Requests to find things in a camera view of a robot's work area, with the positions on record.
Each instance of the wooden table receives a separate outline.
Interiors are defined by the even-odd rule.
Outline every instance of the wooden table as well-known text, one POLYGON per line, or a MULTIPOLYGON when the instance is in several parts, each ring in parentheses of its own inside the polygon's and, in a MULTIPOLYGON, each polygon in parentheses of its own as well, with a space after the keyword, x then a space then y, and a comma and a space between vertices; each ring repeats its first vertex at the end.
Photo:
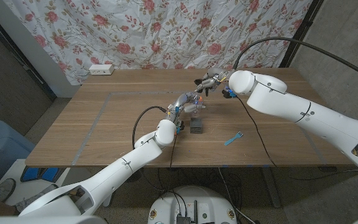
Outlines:
MULTIPOLYGON (((275 76, 288 92, 311 101, 324 101, 294 69, 255 68, 255 73, 275 76)), ((26 159, 28 166, 107 166, 132 149, 132 129, 146 108, 166 107, 181 93, 194 91, 194 79, 206 69, 116 70, 110 76, 90 76, 67 104, 45 136, 26 159)), ((239 100, 225 99, 221 88, 208 97, 201 111, 203 133, 190 134, 190 117, 182 113, 185 130, 177 136, 172 167, 271 166, 255 126, 239 100), (228 146, 228 139, 244 136, 228 146)), ((322 139, 284 119, 249 107, 266 148, 278 166, 343 165, 351 162, 322 139)), ((154 131, 165 115, 151 110, 144 115, 136 139, 154 131)), ((149 167, 168 167, 172 147, 166 147, 149 167)))

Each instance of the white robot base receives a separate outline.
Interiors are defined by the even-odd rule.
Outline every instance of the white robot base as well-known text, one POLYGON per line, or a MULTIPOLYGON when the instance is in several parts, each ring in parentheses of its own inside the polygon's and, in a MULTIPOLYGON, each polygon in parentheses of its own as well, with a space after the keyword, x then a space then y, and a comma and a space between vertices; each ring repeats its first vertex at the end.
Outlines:
POLYGON ((218 223, 236 224, 233 206, 222 195, 202 186, 187 185, 173 189, 157 199, 149 213, 148 224, 218 223))

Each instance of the table leg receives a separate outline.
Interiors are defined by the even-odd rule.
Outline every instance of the table leg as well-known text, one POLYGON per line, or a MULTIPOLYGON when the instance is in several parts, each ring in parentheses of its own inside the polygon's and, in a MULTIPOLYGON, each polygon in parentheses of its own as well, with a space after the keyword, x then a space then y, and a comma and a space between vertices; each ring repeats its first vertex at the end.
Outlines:
POLYGON ((267 190, 272 201, 272 205, 275 208, 281 207, 280 197, 278 196, 278 190, 274 181, 273 173, 270 167, 263 167, 262 173, 266 182, 267 190))
POLYGON ((116 192, 113 192, 108 198, 105 199, 105 201, 102 203, 103 207, 108 208, 110 207, 112 203, 112 199, 114 198, 114 194, 116 192))

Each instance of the blue plastic part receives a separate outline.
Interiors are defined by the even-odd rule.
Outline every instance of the blue plastic part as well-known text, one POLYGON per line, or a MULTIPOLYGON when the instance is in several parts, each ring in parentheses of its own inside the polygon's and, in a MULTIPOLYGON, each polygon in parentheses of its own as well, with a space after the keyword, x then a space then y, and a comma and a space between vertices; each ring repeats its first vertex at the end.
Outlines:
POLYGON ((229 95, 231 96, 231 97, 236 97, 237 95, 232 91, 232 90, 229 90, 229 95))
POLYGON ((38 168, 28 168, 22 178, 22 181, 38 179, 38 168))
POLYGON ((48 168, 43 174, 42 179, 53 182, 53 178, 56 176, 59 168, 48 168))

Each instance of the gray wall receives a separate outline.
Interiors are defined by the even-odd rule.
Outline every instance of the gray wall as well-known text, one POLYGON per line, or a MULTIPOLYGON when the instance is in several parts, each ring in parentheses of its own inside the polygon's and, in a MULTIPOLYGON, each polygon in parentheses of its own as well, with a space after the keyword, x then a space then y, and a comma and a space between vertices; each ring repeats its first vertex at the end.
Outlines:
MULTIPOLYGON (((358 66, 358 1, 325 0, 304 41, 358 66)), ((330 108, 358 119, 357 72, 306 47, 300 47, 291 67, 330 108)))
POLYGON ((73 97, 80 88, 67 81, 63 72, 23 26, 4 1, 0 0, 0 25, 58 97, 73 97))

